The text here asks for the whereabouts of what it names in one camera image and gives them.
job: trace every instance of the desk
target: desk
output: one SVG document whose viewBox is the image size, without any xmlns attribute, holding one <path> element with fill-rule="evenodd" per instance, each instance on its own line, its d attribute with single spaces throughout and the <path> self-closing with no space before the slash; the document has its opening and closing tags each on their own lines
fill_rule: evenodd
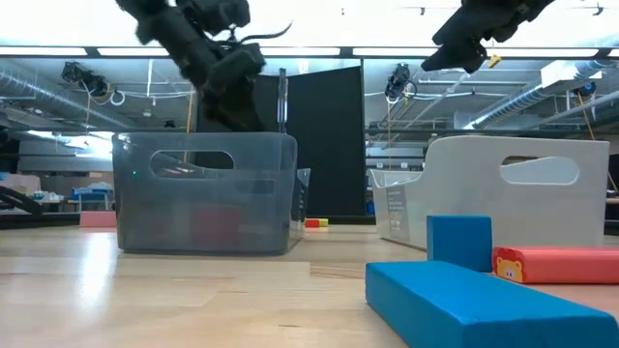
<svg viewBox="0 0 619 348">
<path fill-rule="evenodd" d="M 405 347 L 366 305 L 364 267 L 425 258 L 379 240 L 374 226 L 308 232 L 290 253 L 269 258 L 126 255 L 106 230 L 1 231 L 0 343 Z M 619 317 L 618 286 L 538 288 Z"/>
</svg>

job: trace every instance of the blue cube block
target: blue cube block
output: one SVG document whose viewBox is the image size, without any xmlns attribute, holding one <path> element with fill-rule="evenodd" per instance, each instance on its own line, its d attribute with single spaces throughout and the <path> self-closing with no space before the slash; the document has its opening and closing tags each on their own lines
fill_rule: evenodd
<svg viewBox="0 0 619 348">
<path fill-rule="evenodd" d="M 368 264 L 368 304 L 415 348 L 612 348 L 607 313 L 446 262 Z"/>
<path fill-rule="evenodd" d="M 427 260 L 492 272 L 490 217 L 428 216 Z"/>
</svg>

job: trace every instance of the bin handle cutout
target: bin handle cutout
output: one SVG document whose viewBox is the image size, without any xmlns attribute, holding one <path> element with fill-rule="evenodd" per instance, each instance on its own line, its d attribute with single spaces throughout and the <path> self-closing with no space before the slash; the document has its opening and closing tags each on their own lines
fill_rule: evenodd
<svg viewBox="0 0 619 348">
<path fill-rule="evenodd" d="M 580 168 L 573 159 L 564 157 L 508 156 L 500 173 L 509 184 L 569 186 L 578 179 Z"/>
<path fill-rule="evenodd" d="M 218 179 L 218 174 L 234 169 L 234 159 L 223 151 L 161 150 L 150 158 L 149 167 L 163 179 Z"/>
</svg>

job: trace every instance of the red object inside bin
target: red object inside bin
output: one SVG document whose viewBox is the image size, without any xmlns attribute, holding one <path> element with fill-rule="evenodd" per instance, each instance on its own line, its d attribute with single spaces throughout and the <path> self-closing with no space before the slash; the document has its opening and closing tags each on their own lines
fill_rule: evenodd
<svg viewBox="0 0 619 348">
<path fill-rule="evenodd" d="M 200 249 L 237 249 L 242 217 L 239 207 L 196 206 L 192 214 L 192 240 Z"/>
</svg>

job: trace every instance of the pink object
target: pink object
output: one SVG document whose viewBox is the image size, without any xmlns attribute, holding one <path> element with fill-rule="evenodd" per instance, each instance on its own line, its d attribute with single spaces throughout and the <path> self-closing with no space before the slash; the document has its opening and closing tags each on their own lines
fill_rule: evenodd
<svg viewBox="0 0 619 348">
<path fill-rule="evenodd" d="M 116 212 L 81 212 L 79 227 L 116 227 Z"/>
</svg>

